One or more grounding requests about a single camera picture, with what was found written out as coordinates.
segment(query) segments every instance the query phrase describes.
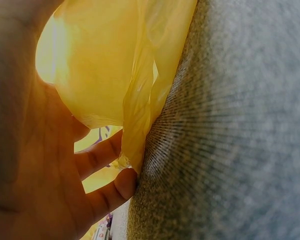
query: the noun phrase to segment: plastic bag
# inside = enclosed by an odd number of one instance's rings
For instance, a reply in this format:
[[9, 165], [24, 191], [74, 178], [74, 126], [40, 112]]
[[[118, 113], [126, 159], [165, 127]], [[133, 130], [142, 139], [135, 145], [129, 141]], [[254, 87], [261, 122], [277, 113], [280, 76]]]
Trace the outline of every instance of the plastic bag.
[[[123, 126], [118, 162], [138, 173], [146, 135], [171, 89], [196, 3], [65, 0], [50, 23], [50, 75], [62, 101], [92, 129]], [[44, 54], [47, 45], [41, 48]]]

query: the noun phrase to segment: palm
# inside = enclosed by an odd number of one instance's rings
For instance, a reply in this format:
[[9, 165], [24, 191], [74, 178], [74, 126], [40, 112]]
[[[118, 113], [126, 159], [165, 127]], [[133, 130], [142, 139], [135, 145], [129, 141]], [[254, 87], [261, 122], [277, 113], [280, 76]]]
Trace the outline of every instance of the palm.
[[121, 134], [74, 153], [74, 142], [89, 131], [35, 70], [38, 33], [61, 0], [30, 2], [37, 12], [23, 16], [26, 5], [18, 13], [10, 0], [0, 0], [1, 14], [13, 10], [36, 27], [0, 14], [0, 228], [13, 223], [0, 239], [75, 239], [132, 196], [136, 175], [127, 169], [85, 194], [81, 180], [118, 157]]

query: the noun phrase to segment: skin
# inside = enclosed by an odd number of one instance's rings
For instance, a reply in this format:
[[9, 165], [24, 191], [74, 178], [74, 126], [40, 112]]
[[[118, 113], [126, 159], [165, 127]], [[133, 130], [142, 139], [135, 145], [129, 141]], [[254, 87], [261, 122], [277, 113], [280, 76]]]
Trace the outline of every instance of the skin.
[[115, 160], [119, 132], [74, 153], [88, 134], [35, 68], [44, 25], [62, 0], [0, 0], [0, 240], [79, 239], [135, 192], [125, 169], [85, 194], [82, 180]]

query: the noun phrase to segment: gray fabric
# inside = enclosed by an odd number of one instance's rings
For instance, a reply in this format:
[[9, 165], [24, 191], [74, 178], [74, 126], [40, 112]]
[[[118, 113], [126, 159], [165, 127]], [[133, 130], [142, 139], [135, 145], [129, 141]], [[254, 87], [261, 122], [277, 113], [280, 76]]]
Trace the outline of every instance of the gray fabric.
[[110, 239], [111, 240], [125, 240], [127, 239], [127, 221], [128, 209], [130, 201], [127, 201], [122, 206], [113, 211]]
[[300, 0], [198, 1], [127, 238], [300, 240]]

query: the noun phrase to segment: finger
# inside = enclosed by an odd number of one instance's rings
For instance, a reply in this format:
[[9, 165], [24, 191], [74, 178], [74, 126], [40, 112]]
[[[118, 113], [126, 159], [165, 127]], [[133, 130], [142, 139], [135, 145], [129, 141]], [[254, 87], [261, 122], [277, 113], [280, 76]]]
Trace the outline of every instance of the finger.
[[74, 116], [72, 116], [72, 131], [73, 131], [74, 141], [77, 142], [89, 134], [90, 128], [83, 125]]
[[0, 0], [0, 14], [41, 34], [50, 16], [64, 0]]
[[121, 151], [122, 131], [74, 155], [82, 180], [116, 160]]
[[100, 220], [135, 194], [137, 177], [137, 173], [132, 168], [126, 168], [113, 182], [87, 194], [92, 206], [94, 221]]

